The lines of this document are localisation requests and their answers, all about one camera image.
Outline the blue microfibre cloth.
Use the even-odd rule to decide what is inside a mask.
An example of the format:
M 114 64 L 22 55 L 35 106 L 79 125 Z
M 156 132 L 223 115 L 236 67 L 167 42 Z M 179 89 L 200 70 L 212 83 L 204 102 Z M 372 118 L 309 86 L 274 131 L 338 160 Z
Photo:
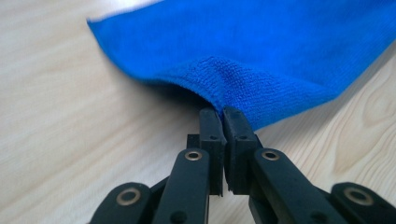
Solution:
M 88 25 L 125 75 L 260 129 L 347 89 L 396 40 L 396 0 L 163 0 Z

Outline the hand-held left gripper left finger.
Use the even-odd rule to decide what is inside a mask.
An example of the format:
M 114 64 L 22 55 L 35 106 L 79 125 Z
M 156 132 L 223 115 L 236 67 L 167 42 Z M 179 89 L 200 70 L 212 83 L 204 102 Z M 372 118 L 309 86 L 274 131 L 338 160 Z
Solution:
M 213 108 L 202 109 L 199 112 L 199 132 L 188 135 L 187 148 L 200 148 L 209 154 L 209 191 L 211 195 L 223 195 L 223 166 L 226 143 L 218 113 Z

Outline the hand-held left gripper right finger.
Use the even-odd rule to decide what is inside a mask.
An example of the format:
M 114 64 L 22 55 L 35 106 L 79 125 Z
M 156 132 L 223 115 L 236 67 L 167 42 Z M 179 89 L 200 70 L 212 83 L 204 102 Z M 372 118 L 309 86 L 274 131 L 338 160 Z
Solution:
M 235 195 L 249 195 L 249 161 L 259 147 L 258 137 L 245 114 L 231 106 L 223 108 L 223 131 L 227 140 L 224 171 L 228 189 Z

